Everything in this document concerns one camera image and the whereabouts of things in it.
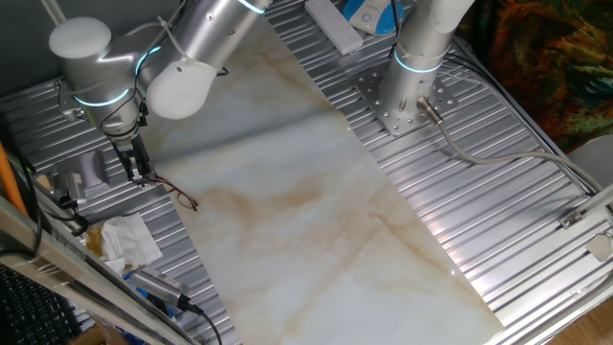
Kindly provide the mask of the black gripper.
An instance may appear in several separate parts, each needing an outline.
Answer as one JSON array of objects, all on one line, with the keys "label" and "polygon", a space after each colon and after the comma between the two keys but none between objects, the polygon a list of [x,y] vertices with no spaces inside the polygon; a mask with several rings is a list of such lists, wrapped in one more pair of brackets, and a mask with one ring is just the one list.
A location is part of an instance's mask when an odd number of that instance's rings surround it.
[{"label": "black gripper", "polygon": [[113,147],[122,163],[127,177],[134,184],[143,186],[155,179],[155,171],[140,135],[113,140]]}]

